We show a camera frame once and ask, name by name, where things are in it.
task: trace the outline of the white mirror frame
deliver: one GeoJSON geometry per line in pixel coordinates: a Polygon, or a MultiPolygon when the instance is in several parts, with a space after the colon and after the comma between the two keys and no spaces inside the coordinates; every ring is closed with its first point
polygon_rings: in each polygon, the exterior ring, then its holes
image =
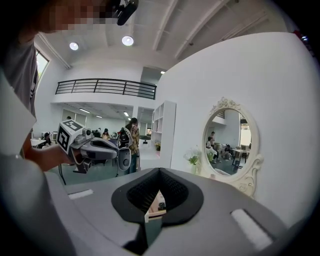
{"type": "Polygon", "coordinates": [[[259,154],[259,146],[258,127],[251,114],[242,105],[235,103],[233,100],[222,97],[222,99],[211,109],[209,119],[204,126],[201,147],[201,161],[204,163],[202,168],[207,173],[211,173],[211,178],[223,183],[228,183],[246,195],[253,197],[256,189],[256,174],[261,168],[264,160],[262,155],[259,154]],[[223,175],[217,172],[211,166],[206,153],[207,127],[212,123],[218,113],[225,110],[235,110],[243,115],[247,120],[251,131],[251,149],[249,158],[243,168],[239,169],[238,172],[233,175],[223,175]]]}

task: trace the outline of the floor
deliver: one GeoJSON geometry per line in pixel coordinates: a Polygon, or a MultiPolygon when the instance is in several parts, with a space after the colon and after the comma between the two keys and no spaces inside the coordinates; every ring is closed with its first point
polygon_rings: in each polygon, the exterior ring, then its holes
{"type": "MultiPolygon", "coordinates": [[[[221,162],[211,163],[211,166],[215,169],[220,169],[230,175],[237,173],[238,168],[237,168],[237,166],[234,166],[235,164],[237,164],[236,161],[234,161],[234,163],[233,163],[234,165],[232,165],[232,162],[233,162],[232,158],[231,158],[231,160],[225,160],[223,158],[220,158],[220,160],[221,160],[221,162]]],[[[244,165],[245,165],[245,159],[242,157],[241,162],[240,162],[240,166],[244,166],[244,165]]]]}
{"type": "MultiPolygon", "coordinates": [[[[108,161],[105,165],[103,165],[102,163],[93,165],[92,167],[90,167],[89,171],[86,174],[73,172],[76,169],[75,165],[62,164],[61,167],[66,185],[74,185],[111,179],[116,177],[117,174],[117,166],[116,164],[114,164],[113,166],[111,160],[108,161]]],[[[57,174],[61,183],[63,184],[63,180],[59,175],[58,167],[49,170],[49,172],[57,174]]],[[[124,175],[124,172],[119,170],[118,176],[122,175],[124,175]]]]}
{"type": "MultiPolygon", "coordinates": [[[[117,166],[113,166],[112,161],[108,161],[105,165],[103,165],[102,163],[94,165],[89,169],[89,171],[86,174],[73,172],[76,169],[75,165],[62,164],[61,167],[66,185],[74,185],[111,179],[116,177],[117,174],[117,166]]],[[[62,178],[59,175],[58,167],[49,170],[49,172],[57,174],[61,183],[64,184],[62,178]]],[[[119,170],[118,176],[123,175],[123,171],[119,170]]],[[[150,246],[155,241],[155,239],[161,232],[161,224],[161,219],[154,219],[149,221],[148,223],[145,223],[145,233],[148,246],[150,246]]]]}

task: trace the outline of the black metal railing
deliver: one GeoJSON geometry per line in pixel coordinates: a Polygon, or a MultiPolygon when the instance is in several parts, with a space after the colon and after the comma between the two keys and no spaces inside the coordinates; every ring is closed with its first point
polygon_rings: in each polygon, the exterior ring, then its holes
{"type": "Polygon", "coordinates": [[[58,82],[55,94],[108,93],[154,100],[157,86],[150,83],[109,78],[88,78],[58,82]]]}
{"type": "Polygon", "coordinates": [[[219,114],[216,115],[217,117],[225,119],[225,112],[221,111],[219,114]]]}

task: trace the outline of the ceiling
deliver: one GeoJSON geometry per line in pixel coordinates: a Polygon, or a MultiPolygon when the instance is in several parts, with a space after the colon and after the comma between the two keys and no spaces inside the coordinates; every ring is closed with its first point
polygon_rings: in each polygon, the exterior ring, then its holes
{"type": "Polygon", "coordinates": [[[128,117],[132,117],[134,107],[129,105],[117,105],[109,103],[96,103],[96,102],[68,102],[62,103],[62,106],[68,107],[70,110],[84,109],[89,111],[90,114],[83,112],[84,115],[100,116],[103,118],[111,119],[123,119],[128,120],[128,117]]]}
{"type": "Polygon", "coordinates": [[[263,0],[139,0],[127,23],[81,24],[74,30],[46,35],[61,56],[98,48],[127,47],[122,37],[134,38],[134,48],[156,51],[177,60],[218,42],[251,33],[259,26],[268,31],[263,0]],[[79,50],[69,49],[77,42],[79,50]]]}
{"type": "MultiPolygon", "coordinates": [[[[90,113],[83,112],[86,116],[100,116],[103,118],[120,119],[128,121],[128,118],[133,117],[134,107],[130,105],[119,105],[109,103],[98,102],[68,102],[62,103],[62,107],[66,107],[69,110],[79,112],[79,109],[84,109],[90,113]]],[[[151,123],[153,109],[150,108],[138,108],[137,119],[142,123],[151,123]]]]}

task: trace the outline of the person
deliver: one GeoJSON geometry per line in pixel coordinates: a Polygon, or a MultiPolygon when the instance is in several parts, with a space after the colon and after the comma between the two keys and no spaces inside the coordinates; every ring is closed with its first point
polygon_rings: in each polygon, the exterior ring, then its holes
{"type": "Polygon", "coordinates": [[[133,117],[130,120],[125,128],[127,128],[132,136],[132,145],[129,147],[131,150],[131,164],[130,167],[124,172],[125,174],[132,174],[136,172],[136,165],[137,165],[137,156],[139,153],[139,128],[138,128],[138,120],[133,117]]]}
{"type": "Polygon", "coordinates": [[[224,150],[222,150],[221,157],[226,161],[230,160],[232,156],[232,148],[229,144],[225,145],[224,150]]]}
{"type": "Polygon", "coordinates": [[[45,145],[46,145],[47,147],[51,146],[51,139],[50,139],[50,133],[49,133],[49,132],[46,132],[46,133],[44,134],[44,139],[45,139],[45,141],[46,141],[45,145]]]}
{"type": "Polygon", "coordinates": [[[107,128],[105,128],[104,129],[104,132],[103,132],[103,134],[102,134],[102,139],[105,139],[105,140],[110,140],[110,135],[109,135],[109,132],[108,132],[108,129],[107,128]]]}
{"type": "MultiPolygon", "coordinates": [[[[72,29],[74,24],[96,18],[100,12],[112,13],[111,3],[110,0],[101,0],[98,3],[91,0],[43,1],[34,13],[29,15],[29,19],[10,42],[1,63],[3,72],[17,97],[34,117],[35,95],[39,81],[35,36],[39,32],[54,33],[72,29]]],[[[32,147],[30,138],[29,134],[20,154],[23,158],[38,164],[42,171],[48,171],[62,163],[73,163],[59,145],[36,149],[32,147]]]]}
{"type": "Polygon", "coordinates": [[[216,141],[216,139],[215,139],[215,132],[213,131],[213,132],[211,132],[211,138],[212,138],[212,140],[210,140],[210,143],[211,143],[211,147],[212,148],[214,148],[214,145],[215,145],[215,141],[216,141]]]}
{"type": "MultiPolygon", "coordinates": [[[[214,131],[212,131],[211,132],[211,140],[210,140],[210,143],[211,143],[211,148],[213,149],[213,150],[215,150],[215,141],[216,141],[216,139],[215,139],[215,132],[214,131]]],[[[218,151],[216,151],[216,154],[215,155],[213,155],[213,159],[216,159],[216,161],[218,162],[218,163],[221,163],[221,161],[220,161],[220,159],[219,159],[219,152],[218,151]]]]}
{"type": "Polygon", "coordinates": [[[206,147],[206,153],[207,154],[212,154],[213,158],[218,154],[217,151],[215,151],[212,147],[211,147],[211,144],[212,144],[212,140],[213,138],[212,137],[208,137],[208,141],[206,142],[205,144],[205,147],[206,147]]]}

